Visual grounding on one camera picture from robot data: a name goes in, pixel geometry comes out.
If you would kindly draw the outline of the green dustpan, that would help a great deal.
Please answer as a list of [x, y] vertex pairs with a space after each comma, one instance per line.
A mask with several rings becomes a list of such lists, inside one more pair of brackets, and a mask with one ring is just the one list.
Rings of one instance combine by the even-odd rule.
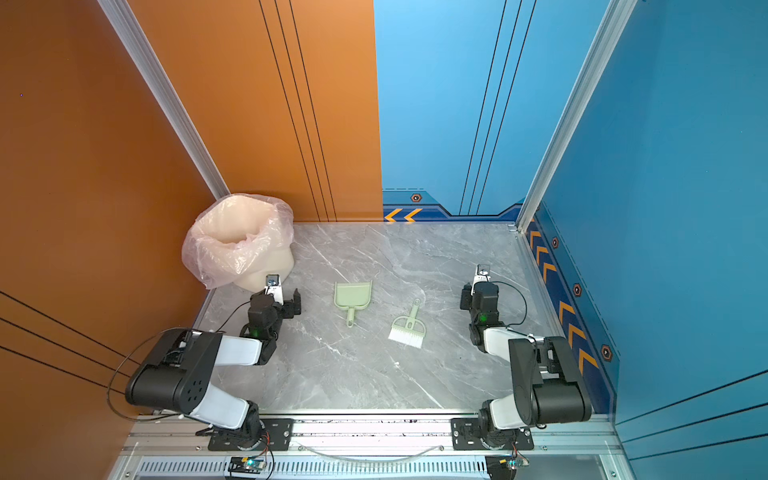
[[368, 307], [372, 298], [371, 282], [336, 283], [334, 287], [334, 305], [346, 313], [346, 325], [352, 328], [357, 311]]

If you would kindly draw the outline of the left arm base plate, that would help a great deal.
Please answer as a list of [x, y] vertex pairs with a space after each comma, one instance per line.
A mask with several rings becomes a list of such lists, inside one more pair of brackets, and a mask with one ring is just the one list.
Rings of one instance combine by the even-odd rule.
[[294, 420], [288, 417], [246, 422], [240, 429], [213, 428], [207, 449], [210, 451], [284, 452], [289, 449]]

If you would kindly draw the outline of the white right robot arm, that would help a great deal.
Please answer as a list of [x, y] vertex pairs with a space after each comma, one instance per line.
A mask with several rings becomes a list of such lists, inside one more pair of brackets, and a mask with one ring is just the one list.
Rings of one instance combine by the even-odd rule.
[[460, 308], [470, 314], [471, 343], [509, 363], [512, 388], [478, 412], [478, 437], [491, 449], [519, 446], [532, 428], [587, 422], [593, 406], [567, 340], [519, 332], [500, 320], [499, 288], [490, 281], [464, 285]]

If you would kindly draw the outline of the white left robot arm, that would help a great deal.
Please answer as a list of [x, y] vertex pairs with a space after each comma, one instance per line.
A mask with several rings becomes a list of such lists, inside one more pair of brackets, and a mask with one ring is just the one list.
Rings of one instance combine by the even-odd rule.
[[163, 332], [130, 378], [126, 401], [205, 423], [207, 427], [196, 434], [211, 439], [211, 450], [224, 445], [266, 450], [269, 433], [258, 405], [213, 385], [211, 377], [221, 366], [267, 364], [277, 349], [283, 321], [301, 311], [298, 290], [289, 299], [279, 300], [273, 290], [266, 289], [251, 296], [248, 322], [237, 336], [182, 328]]

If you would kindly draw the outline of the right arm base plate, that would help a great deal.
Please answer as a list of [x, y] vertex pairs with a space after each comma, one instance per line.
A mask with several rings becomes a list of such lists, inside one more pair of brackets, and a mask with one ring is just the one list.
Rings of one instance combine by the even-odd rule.
[[531, 451], [535, 448], [528, 428], [494, 430], [483, 427], [478, 418], [452, 418], [450, 427], [453, 449], [457, 451]]

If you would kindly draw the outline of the green hand brush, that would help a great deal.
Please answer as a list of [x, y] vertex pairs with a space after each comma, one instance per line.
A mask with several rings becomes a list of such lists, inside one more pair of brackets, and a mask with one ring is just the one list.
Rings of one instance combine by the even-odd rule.
[[418, 318], [418, 312], [421, 306], [419, 299], [416, 299], [408, 315], [396, 317], [391, 325], [388, 339], [406, 346], [421, 349], [424, 339], [427, 335], [427, 327], [422, 320]]

